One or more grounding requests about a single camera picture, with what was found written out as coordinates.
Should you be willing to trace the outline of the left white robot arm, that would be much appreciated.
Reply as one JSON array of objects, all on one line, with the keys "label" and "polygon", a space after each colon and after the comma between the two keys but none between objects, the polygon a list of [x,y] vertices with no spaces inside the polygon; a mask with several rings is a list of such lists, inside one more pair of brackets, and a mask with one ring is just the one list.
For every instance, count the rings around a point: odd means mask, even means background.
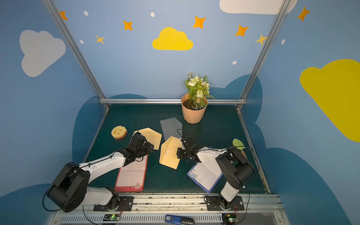
[{"label": "left white robot arm", "polygon": [[126,147],[108,156],[88,163],[67,163],[46,190],[44,196],[52,200],[63,212],[71,212],[86,205],[94,205],[96,212],[127,210],[128,208],[121,202],[118,192],[112,188],[89,187],[89,183],[112,170],[129,165],[153,151],[154,145],[148,142],[143,134],[136,132]]}]

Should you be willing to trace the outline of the left green circuit board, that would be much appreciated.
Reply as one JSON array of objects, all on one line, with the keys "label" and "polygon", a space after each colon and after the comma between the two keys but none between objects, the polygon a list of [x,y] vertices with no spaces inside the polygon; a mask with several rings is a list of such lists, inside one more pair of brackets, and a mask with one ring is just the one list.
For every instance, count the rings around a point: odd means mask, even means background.
[{"label": "left green circuit board", "polygon": [[104,217],[103,217],[103,222],[117,222],[119,221],[121,218],[121,215],[120,214],[105,214]]}]

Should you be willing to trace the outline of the blue handheld device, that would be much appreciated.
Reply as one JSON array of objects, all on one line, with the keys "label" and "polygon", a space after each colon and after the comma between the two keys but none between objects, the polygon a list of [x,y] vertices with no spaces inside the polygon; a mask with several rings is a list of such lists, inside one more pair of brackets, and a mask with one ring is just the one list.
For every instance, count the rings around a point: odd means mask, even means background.
[{"label": "blue handheld device", "polygon": [[165,222],[173,225],[194,225],[195,221],[192,218],[166,215]]}]

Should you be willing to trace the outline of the green circuit board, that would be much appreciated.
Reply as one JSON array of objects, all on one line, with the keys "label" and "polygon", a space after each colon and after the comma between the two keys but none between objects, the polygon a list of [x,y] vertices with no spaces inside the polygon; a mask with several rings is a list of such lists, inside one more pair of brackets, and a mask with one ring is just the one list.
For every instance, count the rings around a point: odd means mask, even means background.
[{"label": "green circuit board", "polygon": [[235,225],[238,221],[235,214],[222,214],[222,225]]},{"label": "green circuit board", "polygon": [[119,221],[121,218],[121,215],[120,214],[105,214],[104,217],[103,217],[103,222],[117,222]]}]

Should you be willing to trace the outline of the grey envelope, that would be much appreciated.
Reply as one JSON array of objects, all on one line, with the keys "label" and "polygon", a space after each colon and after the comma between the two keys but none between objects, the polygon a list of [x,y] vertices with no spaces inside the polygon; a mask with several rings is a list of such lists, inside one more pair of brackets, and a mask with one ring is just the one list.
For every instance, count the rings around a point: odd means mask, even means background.
[{"label": "grey envelope", "polygon": [[162,128],[164,140],[166,141],[170,137],[181,138],[182,136],[182,123],[175,117],[161,120],[160,125]]}]

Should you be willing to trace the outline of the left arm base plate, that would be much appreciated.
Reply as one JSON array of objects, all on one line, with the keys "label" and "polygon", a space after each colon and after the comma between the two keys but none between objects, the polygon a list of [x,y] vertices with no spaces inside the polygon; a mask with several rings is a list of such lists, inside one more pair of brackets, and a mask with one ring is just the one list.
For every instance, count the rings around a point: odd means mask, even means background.
[{"label": "left arm base plate", "polygon": [[107,204],[96,204],[95,212],[129,212],[132,210],[133,196],[113,196]]}]

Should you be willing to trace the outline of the white flower plant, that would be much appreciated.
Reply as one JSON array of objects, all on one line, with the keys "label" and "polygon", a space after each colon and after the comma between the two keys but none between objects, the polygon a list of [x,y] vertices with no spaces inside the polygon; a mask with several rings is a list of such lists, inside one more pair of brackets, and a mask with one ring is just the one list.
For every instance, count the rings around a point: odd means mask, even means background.
[{"label": "white flower plant", "polygon": [[210,83],[206,75],[199,76],[189,72],[185,81],[188,90],[188,99],[185,100],[185,107],[190,110],[201,110],[207,106],[208,98],[214,99],[210,94]]}]

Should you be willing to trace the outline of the peach flower pot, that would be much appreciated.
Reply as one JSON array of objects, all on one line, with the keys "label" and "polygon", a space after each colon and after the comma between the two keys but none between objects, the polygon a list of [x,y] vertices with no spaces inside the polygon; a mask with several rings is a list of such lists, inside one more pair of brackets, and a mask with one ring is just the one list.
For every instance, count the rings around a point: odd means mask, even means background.
[{"label": "peach flower pot", "polygon": [[199,123],[203,115],[206,111],[206,108],[208,106],[208,99],[206,97],[203,98],[204,102],[206,103],[205,108],[202,108],[200,110],[191,110],[184,106],[184,102],[189,99],[189,93],[185,94],[181,99],[181,108],[182,108],[182,114],[184,117],[184,120],[189,124],[197,124]]}]

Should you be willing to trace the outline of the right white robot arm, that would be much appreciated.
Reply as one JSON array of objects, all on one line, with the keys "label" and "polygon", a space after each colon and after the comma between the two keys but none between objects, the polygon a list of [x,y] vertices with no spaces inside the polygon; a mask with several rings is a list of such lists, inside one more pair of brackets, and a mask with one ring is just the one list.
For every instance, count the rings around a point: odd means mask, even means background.
[{"label": "right white robot arm", "polygon": [[196,164],[187,175],[206,193],[210,193],[221,177],[226,183],[217,196],[207,195],[204,201],[208,211],[243,211],[244,202],[238,195],[256,175],[255,168],[242,153],[243,144],[225,149],[199,147],[188,135],[181,137],[178,159],[191,159]]}]

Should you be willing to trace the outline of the red letter paper flat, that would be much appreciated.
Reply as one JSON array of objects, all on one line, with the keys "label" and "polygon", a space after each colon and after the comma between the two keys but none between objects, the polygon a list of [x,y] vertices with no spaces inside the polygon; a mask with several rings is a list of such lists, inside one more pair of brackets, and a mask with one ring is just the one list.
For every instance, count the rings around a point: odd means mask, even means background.
[{"label": "red letter paper flat", "polygon": [[144,188],[148,156],[119,169],[116,192],[141,192]]}]

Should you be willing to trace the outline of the green toy shovel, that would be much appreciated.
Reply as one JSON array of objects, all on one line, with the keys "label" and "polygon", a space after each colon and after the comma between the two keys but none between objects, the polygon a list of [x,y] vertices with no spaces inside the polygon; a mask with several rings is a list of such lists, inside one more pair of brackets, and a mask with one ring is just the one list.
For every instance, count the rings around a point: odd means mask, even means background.
[{"label": "green toy shovel", "polygon": [[245,153],[245,151],[244,151],[244,150],[246,149],[246,146],[244,145],[244,143],[243,143],[241,140],[239,140],[239,139],[233,139],[232,145],[233,145],[234,147],[236,147],[238,150],[240,150],[241,153],[243,154],[243,156],[244,156],[245,158],[247,158],[246,153]]}]

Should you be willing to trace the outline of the blue floral letter paper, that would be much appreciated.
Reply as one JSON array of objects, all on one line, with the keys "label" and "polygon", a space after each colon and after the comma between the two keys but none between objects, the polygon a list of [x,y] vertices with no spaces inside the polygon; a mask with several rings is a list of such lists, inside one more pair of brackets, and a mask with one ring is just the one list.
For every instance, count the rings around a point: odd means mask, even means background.
[{"label": "blue floral letter paper", "polygon": [[212,192],[223,173],[215,159],[196,163],[187,176],[207,194]]}]

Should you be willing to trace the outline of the large yellow envelope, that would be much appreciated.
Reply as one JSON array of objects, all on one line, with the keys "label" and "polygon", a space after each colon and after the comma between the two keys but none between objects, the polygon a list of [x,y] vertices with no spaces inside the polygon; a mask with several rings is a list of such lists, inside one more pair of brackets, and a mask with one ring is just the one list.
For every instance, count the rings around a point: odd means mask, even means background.
[{"label": "large yellow envelope", "polygon": [[134,134],[136,132],[140,132],[147,140],[147,142],[151,143],[154,146],[154,150],[159,150],[162,135],[155,130],[147,127],[141,130],[134,131]]}]

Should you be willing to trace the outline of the right green circuit board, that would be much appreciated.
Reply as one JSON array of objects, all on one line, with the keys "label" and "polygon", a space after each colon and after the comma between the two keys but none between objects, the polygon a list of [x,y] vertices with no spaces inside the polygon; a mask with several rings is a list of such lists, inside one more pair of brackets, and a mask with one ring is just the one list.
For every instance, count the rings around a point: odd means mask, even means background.
[{"label": "right green circuit board", "polygon": [[222,225],[235,225],[238,221],[235,214],[222,214]]}]

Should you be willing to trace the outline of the small yellow envelope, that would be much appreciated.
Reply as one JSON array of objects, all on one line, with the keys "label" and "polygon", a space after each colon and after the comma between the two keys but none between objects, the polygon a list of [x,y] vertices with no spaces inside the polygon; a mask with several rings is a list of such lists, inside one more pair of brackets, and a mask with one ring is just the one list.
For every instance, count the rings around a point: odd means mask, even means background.
[{"label": "small yellow envelope", "polygon": [[169,137],[161,145],[159,163],[176,170],[180,162],[177,156],[178,148],[182,148],[181,140],[173,136]]}]

